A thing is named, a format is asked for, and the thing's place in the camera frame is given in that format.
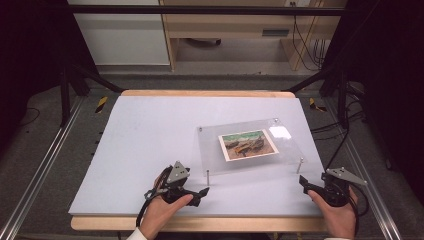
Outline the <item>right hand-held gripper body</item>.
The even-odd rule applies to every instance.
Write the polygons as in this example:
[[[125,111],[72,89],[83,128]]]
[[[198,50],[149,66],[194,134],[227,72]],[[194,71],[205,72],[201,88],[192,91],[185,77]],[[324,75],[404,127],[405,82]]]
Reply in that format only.
[[[359,178],[346,168],[326,169],[321,175],[324,181],[323,199],[332,207],[342,207],[349,200],[349,186],[359,184],[365,186],[367,181]]]

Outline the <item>white table board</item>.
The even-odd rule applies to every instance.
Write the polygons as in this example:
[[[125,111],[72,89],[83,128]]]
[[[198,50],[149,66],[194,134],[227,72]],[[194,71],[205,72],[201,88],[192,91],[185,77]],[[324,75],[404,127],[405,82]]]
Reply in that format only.
[[[299,152],[242,159],[242,169],[217,175],[202,166],[200,142],[220,125],[240,132],[266,129]],[[88,172],[70,207],[77,215],[136,215],[155,178],[175,162],[190,168],[186,188],[209,190],[182,216],[317,216],[299,178],[320,183],[323,170],[300,101],[269,97],[121,96],[115,103]]]

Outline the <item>clear acrylic photo frame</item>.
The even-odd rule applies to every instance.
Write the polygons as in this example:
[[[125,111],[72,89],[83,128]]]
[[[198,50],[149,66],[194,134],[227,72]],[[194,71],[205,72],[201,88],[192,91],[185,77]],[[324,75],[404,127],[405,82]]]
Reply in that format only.
[[[265,129],[278,154],[239,161],[227,162],[224,158],[218,136],[232,133]],[[235,180],[265,180],[286,174],[299,174],[309,161],[295,141],[294,135],[279,118],[269,118],[224,125],[201,126],[198,128],[198,142],[202,173],[206,184],[212,186],[221,176],[224,183]]]

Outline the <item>light wooden desk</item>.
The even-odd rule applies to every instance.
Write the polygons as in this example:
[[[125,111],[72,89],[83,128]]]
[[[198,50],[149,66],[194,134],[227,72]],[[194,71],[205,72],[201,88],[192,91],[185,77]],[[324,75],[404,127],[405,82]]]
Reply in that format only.
[[[159,0],[162,6],[250,6],[343,8],[347,0]],[[292,70],[301,66],[311,41],[330,40],[338,16],[206,15],[165,14],[165,31],[170,39],[255,39],[281,42]],[[262,37],[263,29],[289,29],[287,37]]]

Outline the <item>right yellow clamp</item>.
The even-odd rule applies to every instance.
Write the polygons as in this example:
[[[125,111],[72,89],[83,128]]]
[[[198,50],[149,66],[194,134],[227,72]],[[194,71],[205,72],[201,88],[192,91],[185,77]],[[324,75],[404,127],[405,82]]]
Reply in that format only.
[[[317,106],[314,98],[309,98],[309,106],[310,109],[317,110],[320,112],[327,112],[327,108],[325,106]]]

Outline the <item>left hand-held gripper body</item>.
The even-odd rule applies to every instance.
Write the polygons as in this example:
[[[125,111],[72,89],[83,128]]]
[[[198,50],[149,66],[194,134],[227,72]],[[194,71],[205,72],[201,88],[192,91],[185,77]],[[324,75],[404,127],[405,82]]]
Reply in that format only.
[[[164,170],[164,178],[160,182],[160,191],[165,202],[173,203],[189,193],[184,188],[184,184],[190,176],[189,171],[190,169],[184,167],[180,161],[176,161],[174,165]]]

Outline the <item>black horizontal bar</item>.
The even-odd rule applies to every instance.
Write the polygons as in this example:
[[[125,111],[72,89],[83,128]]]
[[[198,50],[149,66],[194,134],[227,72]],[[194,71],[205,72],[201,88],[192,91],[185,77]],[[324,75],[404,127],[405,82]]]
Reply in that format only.
[[[343,16],[344,8],[250,7],[250,6],[153,6],[153,5],[69,5],[72,13],[88,14],[206,14],[206,15],[281,15]]]

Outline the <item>aluminium floor rail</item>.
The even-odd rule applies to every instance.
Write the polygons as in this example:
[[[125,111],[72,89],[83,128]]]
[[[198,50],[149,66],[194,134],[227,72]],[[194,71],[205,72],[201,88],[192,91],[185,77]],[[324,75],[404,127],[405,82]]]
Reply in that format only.
[[[372,175],[364,165],[363,158],[360,156],[358,149],[352,141],[351,135],[353,128],[348,125],[346,138],[342,146],[347,154],[347,159],[351,165],[351,169],[361,178],[367,181],[367,185],[363,187],[363,191],[368,198],[370,210],[384,236],[385,240],[402,240],[401,234],[395,224],[379,190],[375,184]]]
[[[7,218],[7,221],[0,229],[0,240],[13,240],[19,232],[22,223],[24,222],[29,210],[31,209],[37,195],[42,188],[46,177],[49,174],[60,150],[69,135],[73,124],[78,117],[81,106],[84,102],[84,97],[76,97],[71,108],[69,119],[65,121],[64,125],[59,127],[55,132],[55,136],[48,146],[48,149],[43,154],[43,158],[37,165],[37,169],[31,176],[31,180],[25,187],[13,212]]]

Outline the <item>person's left hand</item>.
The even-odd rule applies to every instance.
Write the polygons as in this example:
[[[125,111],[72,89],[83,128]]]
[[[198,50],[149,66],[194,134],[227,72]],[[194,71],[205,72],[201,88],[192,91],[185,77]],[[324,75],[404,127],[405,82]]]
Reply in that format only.
[[[154,240],[173,215],[186,206],[192,199],[193,196],[188,194],[169,204],[161,196],[156,196],[147,207],[141,224],[138,227],[139,231],[147,240]]]

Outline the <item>grey label on desk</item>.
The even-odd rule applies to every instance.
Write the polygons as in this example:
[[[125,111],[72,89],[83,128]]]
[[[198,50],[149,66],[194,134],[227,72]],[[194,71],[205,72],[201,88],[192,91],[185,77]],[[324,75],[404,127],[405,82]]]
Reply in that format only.
[[[263,29],[262,37],[287,37],[289,33],[289,29]]]

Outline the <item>painted boats picture card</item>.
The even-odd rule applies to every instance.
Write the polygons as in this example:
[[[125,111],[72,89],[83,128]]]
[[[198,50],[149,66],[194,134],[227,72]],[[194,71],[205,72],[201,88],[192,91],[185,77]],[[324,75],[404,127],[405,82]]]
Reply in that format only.
[[[219,135],[218,140],[227,162],[279,153],[265,129]]]

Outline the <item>yellow clamp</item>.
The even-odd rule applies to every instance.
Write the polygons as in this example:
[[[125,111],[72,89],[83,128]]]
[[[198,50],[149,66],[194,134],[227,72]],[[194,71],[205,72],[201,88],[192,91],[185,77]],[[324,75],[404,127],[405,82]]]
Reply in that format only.
[[[107,102],[107,99],[108,99],[107,96],[103,96],[103,97],[100,98],[98,105],[95,109],[95,113],[101,113],[102,112],[102,110],[103,110],[103,108],[104,108],[104,106]]]
[[[309,98],[309,106],[310,109],[317,110],[320,112],[327,112],[327,108],[325,106],[317,106],[314,98]]]

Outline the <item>white cabinet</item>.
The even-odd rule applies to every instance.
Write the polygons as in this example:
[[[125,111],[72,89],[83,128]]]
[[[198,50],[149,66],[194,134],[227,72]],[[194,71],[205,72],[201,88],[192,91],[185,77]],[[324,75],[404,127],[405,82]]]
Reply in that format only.
[[[169,65],[160,14],[75,14],[98,66]]]

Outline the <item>left yellow clamp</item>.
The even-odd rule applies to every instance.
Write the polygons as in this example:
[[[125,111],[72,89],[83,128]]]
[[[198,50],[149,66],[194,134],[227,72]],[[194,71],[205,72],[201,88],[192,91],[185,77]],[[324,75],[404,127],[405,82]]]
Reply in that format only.
[[[108,99],[107,96],[103,96],[103,97],[100,98],[98,105],[95,109],[95,113],[101,113],[102,112],[102,110],[103,110],[103,108],[104,108],[104,106],[107,102],[107,99]]]

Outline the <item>black curtain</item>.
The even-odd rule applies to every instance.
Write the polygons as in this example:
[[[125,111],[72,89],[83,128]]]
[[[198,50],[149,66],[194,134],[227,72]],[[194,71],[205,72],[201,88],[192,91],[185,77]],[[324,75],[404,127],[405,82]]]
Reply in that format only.
[[[365,88],[392,163],[424,205],[424,0],[347,0],[326,56]]]
[[[73,63],[96,72],[73,14],[49,11],[68,0],[0,0],[0,151],[11,142],[29,99],[60,84],[64,68],[53,45]]]

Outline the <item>person's right hand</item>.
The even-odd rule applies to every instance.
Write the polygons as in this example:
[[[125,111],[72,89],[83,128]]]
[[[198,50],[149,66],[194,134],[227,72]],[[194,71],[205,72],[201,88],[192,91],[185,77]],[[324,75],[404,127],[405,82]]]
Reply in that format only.
[[[309,191],[308,195],[323,214],[328,232],[327,237],[341,237],[354,240],[356,216],[350,204],[343,207],[332,207],[317,193]]]

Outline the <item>black metal stand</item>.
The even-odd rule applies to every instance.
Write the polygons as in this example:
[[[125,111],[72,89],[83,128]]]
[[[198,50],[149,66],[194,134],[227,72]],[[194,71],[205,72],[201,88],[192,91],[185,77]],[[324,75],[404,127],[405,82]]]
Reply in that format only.
[[[72,86],[78,96],[87,96],[90,92],[90,89],[85,82],[86,79],[91,79],[115,93],[122,93],[124,91],[124,88],[121,88],[107,81],[98,73],[87,70],[80,65],[72,64],[65,66],[60,73],[60,93],[62,107],[62,120],[60,124],[61,127],[66,125],[66,123],[70,120],[71,115],[69,86]]]
[[[306,80],[290,87],[287,92],[297,93],[306,86],[323,80],[323,84],[319,89],[319,94],[322,97],[331,96],[335,90],[337,94],[337,120],[344,129],[348,128],[348,117],[346,110],[346,95],[347,95],[347,75],[342,67],[337,64],[331,64],[324,67],[319,72],[308,77]]]

